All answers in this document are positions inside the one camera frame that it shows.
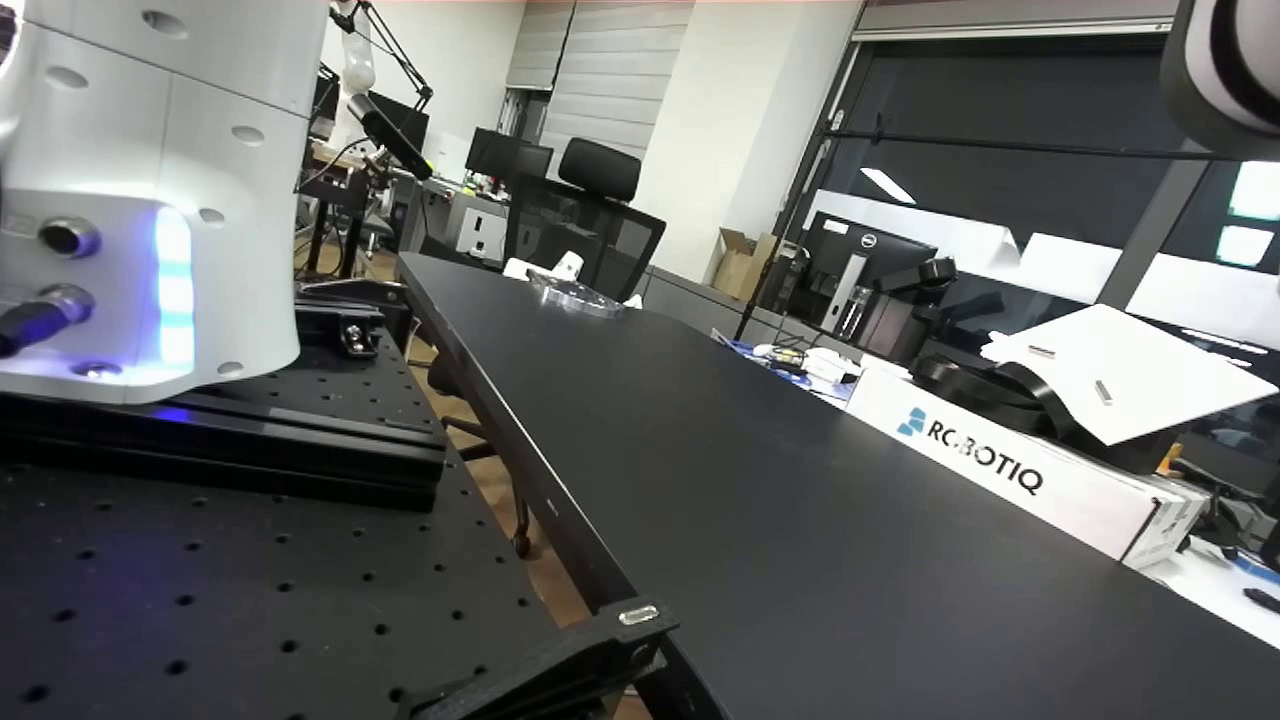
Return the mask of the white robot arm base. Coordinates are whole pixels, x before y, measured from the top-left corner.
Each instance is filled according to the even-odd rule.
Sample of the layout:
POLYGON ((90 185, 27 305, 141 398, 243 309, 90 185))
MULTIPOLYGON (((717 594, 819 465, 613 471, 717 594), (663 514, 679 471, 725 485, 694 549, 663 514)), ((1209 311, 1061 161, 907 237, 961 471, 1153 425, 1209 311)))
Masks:
POLYGON ((298 356, 327 0, 5 0, 0 392, 157 404, 298 356))

